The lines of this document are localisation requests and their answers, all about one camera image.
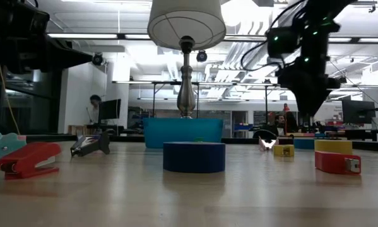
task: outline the teal container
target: teal container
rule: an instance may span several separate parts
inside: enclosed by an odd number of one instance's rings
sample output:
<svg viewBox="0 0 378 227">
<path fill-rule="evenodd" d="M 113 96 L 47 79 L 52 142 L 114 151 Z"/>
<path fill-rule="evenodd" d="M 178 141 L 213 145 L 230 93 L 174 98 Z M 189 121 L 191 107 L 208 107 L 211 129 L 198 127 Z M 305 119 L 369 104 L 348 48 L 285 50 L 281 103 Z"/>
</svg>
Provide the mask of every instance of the teal container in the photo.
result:
<svg viewBox="0 0 378 227">
<path fill-rule="evenodd" d="M 294 139 L 295 149 L 315 149 L 315 139 Z"/>
<path fill-rule="evenodd" d="M 315 133 L 315 137 L 326 137 L 325 133 Z"/>
<path fill-rule="evenodd" d="M 222 127 L 221 119 L 145 118 L 145 146 L 163 148 L 165 142 L 220 143 Z"/>
</svg>

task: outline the camera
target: camera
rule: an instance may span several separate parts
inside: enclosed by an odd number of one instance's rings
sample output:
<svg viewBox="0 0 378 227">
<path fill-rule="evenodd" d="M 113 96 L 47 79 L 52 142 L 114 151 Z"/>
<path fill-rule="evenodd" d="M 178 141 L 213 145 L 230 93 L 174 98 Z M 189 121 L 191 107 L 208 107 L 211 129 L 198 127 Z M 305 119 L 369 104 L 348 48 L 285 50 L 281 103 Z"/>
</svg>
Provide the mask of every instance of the camera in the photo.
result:
<svg viewBox="0 0 378 227">
<path fill-rule="evenodd" d="M 198 62 L 207 61 L 207 53 L 205 50 L 199 50 L 199 53 L 197 54 L 197 61 Z"/>
<path fill-rule="evenodd" d="M 95 55 L 93 56 L 93 59 L 92 59 L 92 64 L 94 64 L 96 66 L 102 66 L 102 65 L 106 64 L 106 59 L 103 58 L 102 53 L 95 53 Z"/>
</svg>

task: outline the small white object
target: small white object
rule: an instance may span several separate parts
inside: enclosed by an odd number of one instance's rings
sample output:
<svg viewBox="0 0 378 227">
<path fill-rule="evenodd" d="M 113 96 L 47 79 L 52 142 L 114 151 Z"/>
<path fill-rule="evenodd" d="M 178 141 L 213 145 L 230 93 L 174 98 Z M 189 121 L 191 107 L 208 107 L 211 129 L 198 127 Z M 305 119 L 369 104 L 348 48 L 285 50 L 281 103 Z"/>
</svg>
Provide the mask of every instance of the small white object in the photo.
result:
<svg viewBox="0 0 378 227">
<path fill-rule="evenodd" d="M 219 0 L 153 0 L 148 35 L 158 46 L 180 50 L 180 40 L 190 36 L 193 50 L 220 43 L 227 30 Z"/>
<path fill-rule="evenodd" d="M 360 161 L 356 159 L 351 158 L 345 158 L 346 161 L 346 168 L 348 171 L 353 173 L 359 173 L 360 172 Z"/>
</svg>

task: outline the blue cylinder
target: blue cylinder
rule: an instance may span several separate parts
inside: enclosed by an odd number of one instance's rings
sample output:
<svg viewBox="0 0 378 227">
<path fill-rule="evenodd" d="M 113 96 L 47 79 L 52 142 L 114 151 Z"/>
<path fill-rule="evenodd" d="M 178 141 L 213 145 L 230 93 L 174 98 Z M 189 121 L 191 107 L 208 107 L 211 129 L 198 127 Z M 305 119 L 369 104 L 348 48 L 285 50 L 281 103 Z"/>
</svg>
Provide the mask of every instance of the blue cylinder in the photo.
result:
<svg viewBox="0 0 378 227">
<path fill-rule="evenodd" d="M 225 171 L 225 144 L 171 142 L 163 144 L 163 169 L 183 173 Z"/>
<path fill-rule="evenodd" d="M 295 149 L 315 149 L 315 139 L 294 139 Z"/>
</svg>

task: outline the yellow box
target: yellow box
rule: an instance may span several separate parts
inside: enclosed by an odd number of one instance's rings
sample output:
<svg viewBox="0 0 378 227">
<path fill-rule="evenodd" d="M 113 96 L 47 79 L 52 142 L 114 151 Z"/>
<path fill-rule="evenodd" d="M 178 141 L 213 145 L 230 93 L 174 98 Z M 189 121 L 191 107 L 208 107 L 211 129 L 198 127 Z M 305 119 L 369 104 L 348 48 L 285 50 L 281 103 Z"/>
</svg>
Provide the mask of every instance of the yellow box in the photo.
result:
<svg viewBox="0 0 378 227">
<path fill-rule="evenodd" d="M 301 133 L 301 132 L 291 132 L 291 133 L 287 133 L 286 136 L 300 137 L 300 136 L 304 136 L 304 133 Z"/>
<path fill-rule="evenodd" d="M 353 154 L 353 143 L 341 140 L 315 140 L 315 151 L 325 151 L 338 154 Z"/>
<path fill-rule="evenodd" d="M 281 157 L 293 157 L 295 154 L 294 145 L 274 145 L 273 154 Z"/>
</svg>

